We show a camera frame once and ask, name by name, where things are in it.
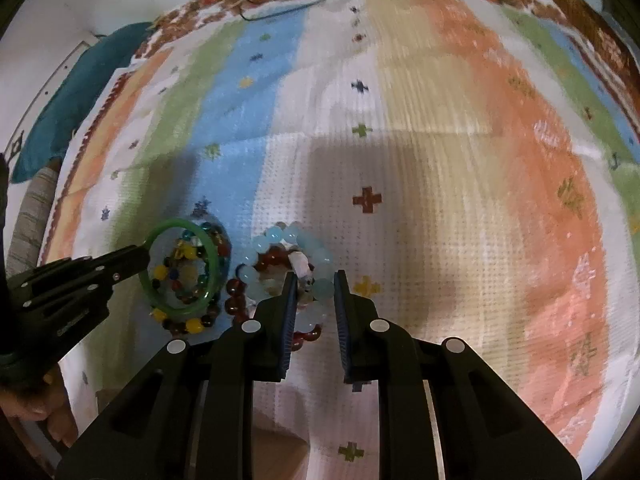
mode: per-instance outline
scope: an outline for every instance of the finger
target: finger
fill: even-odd
[[[55,412],[51,413],[47,419],[47,429],[56,442],[60,442],[65,436],[71,433],[75,427],[76,422],[74,421],[74,416],[67,405],[58,408]]]
[[[22,397],[7,390],[0,390],[0,408],[7,417],[14,416],[22,420],[45,420],[50,413],[43,399]]]

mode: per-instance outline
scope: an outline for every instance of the yellow cross pattern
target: yellow cross pattern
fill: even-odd
[[[379,283],[372,282],[370,276],[363,276],[362,281],[355,284],[353,291],[360,296],[370,298],[373,294],[382,292],[382,287]]]

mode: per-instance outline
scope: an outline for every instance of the bracelet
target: bracelet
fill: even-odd
[[[260,303],[282,291],[282,284],[268,276],[273,267],[295,270],[298,276],[298,310],[291,350],[302,348],[305,341],[315,341],[326,320],[325,302],[334,296],[334,266],[331,253],[298,222],[279,222],[264,234],[252,238],[251,247],[240,256],[236,276],[226,282],[229,298],[225,311],[234,323],[249,319],[247,303]]]

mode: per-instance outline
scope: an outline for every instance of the yellow bead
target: yellow bead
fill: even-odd
[[[165,280],[168,273],[169,269],[167,269],[164,265],[158,265],[154,269],[154,278],[160,281]]]
[[[187,332],[190,334],[199,334],[204,330],[204,325],[200,321],[200,318],[194,317],[193,319],[187,320]]]
[[[194,246],[185,245],[182,250],[184,252],[184,257],[187,258],[187,260],[196,260],[198,258],[198,250]]]
[[[165,319],[167,319],[169,316],[167,316],[167,314],[165,314],[162,310],[160,310],[159,308],[155,308],[153,309],[153,312],[151,313],[151,315],[154,317],[154,319],[158,322],[158,323],[162,323]]]

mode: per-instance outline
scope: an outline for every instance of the beaded bracelet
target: beaded bracelet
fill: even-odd
[[[180,238],[175,241],[171,254],[164,258],[161,265],[154,268],[153,278],[150,281],[146,272],[140,274],[140,280],[154,305],[151,315],[157,322],[174,336],[186,333],[196,334],[213,326],[220,313],[218,306],[220,281],[222,274],[226,275],[226,269],[228,269],[231,245],[220,226],[210,222],[203,222],[197,226],[188,221],[173,219],[158,226],[145,241],[145,246],[149,248],[161,232],[175,227],[182,227],[184,230]],[[199,271],[195,267],[197,260],[204,262],[202,274],[198,274]],[[187,269],[191,269],[191,281],[196,281],[193,290],[185,290],[182,283]],[[184,308],[174,308],[165,301],[161,301],[158,291],[165,280],[170,282],[171,291],[185,305]],[[202,313],[204,310],[206,310],[205,315],[193,317],[184,322],[171,319],[171,316],[180,319],[197,312]]]
[[[226,282],[229,298],[225,301],[225,311],[234,316],[234,323],[249,319],[247,299],[260,303],[279,294],[265,289],[260,274],[270,266],[284,266],[295,270],[299,279],[292,351],[302,348],[304,341],[311,342],[320,337],[326,319],[326,307],[322,302],[334,296],[334,270],[331,253],[319,240],[303,231],[297,222],[288,227],[279,222],[263,235],[254,237],[251,248],[242,252],[240,261],[236,276]]]

